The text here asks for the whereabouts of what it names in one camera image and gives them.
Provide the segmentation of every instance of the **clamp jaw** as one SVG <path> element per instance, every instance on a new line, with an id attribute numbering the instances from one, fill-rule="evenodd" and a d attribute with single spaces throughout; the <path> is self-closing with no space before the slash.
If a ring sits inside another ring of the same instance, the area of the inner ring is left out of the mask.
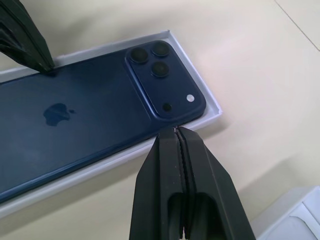
<path id="1" fill-rule="evenodd" d="M 41 73 L 55 66 L 45 39 L 19 0 L 0 0 L 0 52 Z"/>
<path id="2" fill-rule="evenodd" d="M 135 185 L 129 240 L 255 240 L 235 186 L 199 135 L 156 138 Z"/>

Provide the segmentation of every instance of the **table surface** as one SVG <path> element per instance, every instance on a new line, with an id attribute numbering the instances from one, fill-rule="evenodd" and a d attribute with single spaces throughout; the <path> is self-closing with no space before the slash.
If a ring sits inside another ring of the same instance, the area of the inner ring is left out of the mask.
<path id="1" fill-rule="evenodd" d="M 320 53 L 275 1 L 21 2 L 54 57 L 172 30 L 224 111 L 199 134 L 250 220 L 290 188 L 319 184 Z M 0 240 L 128 239 L 144 158 L 1 219 Z"/>

